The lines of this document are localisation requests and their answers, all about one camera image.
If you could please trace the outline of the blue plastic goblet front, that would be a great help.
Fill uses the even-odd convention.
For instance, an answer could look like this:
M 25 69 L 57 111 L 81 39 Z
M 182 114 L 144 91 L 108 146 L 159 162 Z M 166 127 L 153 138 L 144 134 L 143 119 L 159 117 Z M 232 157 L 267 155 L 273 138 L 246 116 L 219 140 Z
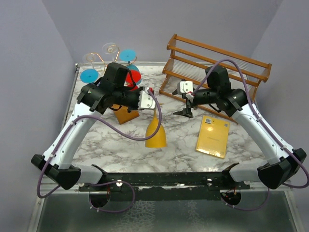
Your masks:
M 94 83 L 98 77 L 99 73 L 95 69 L 86 69 L 80 74 L 81 81 L 86 84 Z

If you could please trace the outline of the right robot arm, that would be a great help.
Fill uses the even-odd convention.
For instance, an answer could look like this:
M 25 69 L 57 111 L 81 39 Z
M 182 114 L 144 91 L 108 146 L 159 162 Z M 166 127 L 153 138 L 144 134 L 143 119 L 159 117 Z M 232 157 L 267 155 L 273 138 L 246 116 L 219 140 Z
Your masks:
M 182 80 L 178 83 L 174 95 L 181 95 L 186 107 L 175 115 L 192 118 L 191 109 L 199 105 L 216 104 L 217 112 L 241 125 L 258 145 L 266 158 L 266 163 L 259 167 L 234 164 L 226 169 L 222 184 L 233 189 L 242 181 L 261 182 L 270 189 L 277 189 L 296 174 L 303 165 L 306 153 L 303 149 L 294 149 L 282 139 L 258 112 L 246 89 L 233 89 L 227 69 L 221 65 L 205 70 L 208 87 L 198 89 L 193 82 Z

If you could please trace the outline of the blue plastic goblet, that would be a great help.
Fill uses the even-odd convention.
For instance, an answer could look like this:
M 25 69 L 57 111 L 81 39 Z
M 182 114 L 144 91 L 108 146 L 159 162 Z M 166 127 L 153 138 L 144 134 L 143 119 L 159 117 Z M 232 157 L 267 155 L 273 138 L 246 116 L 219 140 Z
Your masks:
M 95 69 L 86 69 L 80 74 L 81 81 L 86 84 L 94 83 L 98 77 L 99 73 Z
M 121 61 L 127 63 L 127 67 L 130 70 L 135 70 L 139 72 L 139 69 L 137 68 L 136 65 L 134 65 L 134 62 L 137 59 L 136 52 L 131 49 L 123 50 L 120 52 L 119 58 Z

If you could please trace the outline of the red plastic goblet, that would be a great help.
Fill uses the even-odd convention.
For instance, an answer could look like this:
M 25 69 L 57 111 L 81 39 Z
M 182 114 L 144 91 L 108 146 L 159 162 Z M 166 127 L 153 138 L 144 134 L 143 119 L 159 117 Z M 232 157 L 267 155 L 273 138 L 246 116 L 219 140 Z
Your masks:
M 133 87 L 133 82 L 135 82 L 136 86 L 138 86 L 141 83 L 141 73 L 137 70 L 131 70 L 130 71 L 132 76 L 130 76 L 130 73 L 126 76 L 126 86 L 127 87 Z

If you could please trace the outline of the yellow plastic goblet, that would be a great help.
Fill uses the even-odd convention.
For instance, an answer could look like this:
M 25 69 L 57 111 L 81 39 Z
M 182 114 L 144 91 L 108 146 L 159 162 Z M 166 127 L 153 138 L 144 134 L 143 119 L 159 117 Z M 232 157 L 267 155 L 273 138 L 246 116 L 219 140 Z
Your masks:
M 157 117 L 156 110 L 154 110 L 153 118 L 146 129 L 145 133 L 146 137 L 152 135 L 156 131 L 158 123 L 159 119 Z M 145 141 L 145 147 L 147 148 L 167 147 L 166 132 L 162 124 L 160 125 L 160 128 L 158 132 L 155 134 L 155 136 Z

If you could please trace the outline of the yellow book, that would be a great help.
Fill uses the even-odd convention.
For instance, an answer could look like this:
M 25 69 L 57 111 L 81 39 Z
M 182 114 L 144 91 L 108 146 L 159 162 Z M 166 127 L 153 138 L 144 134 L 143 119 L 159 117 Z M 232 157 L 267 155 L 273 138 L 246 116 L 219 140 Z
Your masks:
M 203 116 L 196 151 L 224 159 L 226 156 L 230 123 L 218 118 Z

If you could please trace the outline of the smooth clear wine glass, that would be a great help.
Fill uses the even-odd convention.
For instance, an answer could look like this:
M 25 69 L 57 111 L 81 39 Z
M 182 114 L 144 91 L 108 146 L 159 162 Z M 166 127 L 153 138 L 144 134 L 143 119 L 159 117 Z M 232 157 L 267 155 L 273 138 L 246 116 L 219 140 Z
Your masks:
M 87 53 L 83 56 L 83 63 L 87 63 L 91 66 L 92 69 L 95 69 L 94 62 L 96 59 L 100 59 L 100 55 L 96 52 Z

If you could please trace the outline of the ribbed clear wine glass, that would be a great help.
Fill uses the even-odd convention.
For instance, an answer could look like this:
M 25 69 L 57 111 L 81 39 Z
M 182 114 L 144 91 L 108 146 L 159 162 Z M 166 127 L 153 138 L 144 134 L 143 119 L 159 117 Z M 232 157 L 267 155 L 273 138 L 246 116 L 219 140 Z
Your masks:
M 116 62 L 118 60 L 120 54 L 120 48 L 115 43 L 106 43 L 102 47 L 102 51 L 112 56 L 112 62 Z

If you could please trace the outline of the wooden shelf rack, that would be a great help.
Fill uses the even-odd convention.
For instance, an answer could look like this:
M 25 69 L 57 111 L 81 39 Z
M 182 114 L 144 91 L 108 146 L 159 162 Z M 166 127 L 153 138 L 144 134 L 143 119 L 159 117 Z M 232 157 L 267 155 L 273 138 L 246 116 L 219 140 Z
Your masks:
M 174 34 L 163 68 L 166 79 L 159 92 L 183 101 L 177 116 L 192 118 L 201 108 L 234 121 L 248 103 L 255 103 L 257 88 L 269 78 L 272 65 Z

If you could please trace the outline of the aluminium table frame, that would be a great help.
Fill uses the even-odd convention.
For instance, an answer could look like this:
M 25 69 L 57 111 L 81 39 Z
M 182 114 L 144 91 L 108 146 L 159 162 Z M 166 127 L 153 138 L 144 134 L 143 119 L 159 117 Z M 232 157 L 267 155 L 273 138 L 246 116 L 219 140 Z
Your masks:
M 78 149 L 74 166 L 99 164 L 107 173 L 221 172 L 233 163 L 262 160 L 251 140 L 229 142 L 225 159 L 195 152 L 192 145 L 165 148 L 114 145 Z M 91 197 L 74 186 L 59 189 L 42 201 L 31 232 L 306 232 L 309 223 L 299 212 L 294 192 L 287 187 L 267 191 L 261 184 L 236 190 L 221 200 L 111 201 Z

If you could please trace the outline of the wine glass rack wooden base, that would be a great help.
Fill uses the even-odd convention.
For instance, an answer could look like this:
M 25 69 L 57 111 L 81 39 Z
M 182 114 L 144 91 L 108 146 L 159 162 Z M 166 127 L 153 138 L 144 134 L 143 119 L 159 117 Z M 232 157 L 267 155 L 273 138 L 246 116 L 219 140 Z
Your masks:
M 114 104 L 112 108 L 115 109 L 114 115 L 120 125 L 129 122 L 135 118 L 138 118 L 140 116 L 138 111 L 129 112 L 128 107 L 126 106 L 120 106 Z

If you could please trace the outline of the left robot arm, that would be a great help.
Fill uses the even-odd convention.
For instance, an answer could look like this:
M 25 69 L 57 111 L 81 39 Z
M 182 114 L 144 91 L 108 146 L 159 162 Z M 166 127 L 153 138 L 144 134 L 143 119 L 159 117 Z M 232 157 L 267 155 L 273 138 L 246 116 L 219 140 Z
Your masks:
M 107 109 L 115 111 L 114 105 L 125 106 L 130 111 L 141 109 L 141 94 L 148 94 L 148 90 L 136 88 L 136 84 L 125 86 L 127 77 L 133 77 L 132 71 L 113 62 L 107 65 L 101 78 L 83 86 L 73 112 L 56 140 L 42 155 L 35 154 L 31 159 L 41 171 L 38 192 L 44 175 L 65 190 L 80 183 L 90 183 L 97 191 L 106 187 L 103 171 L 94 166 L 74 166 L 72 160 L 86 134 Z

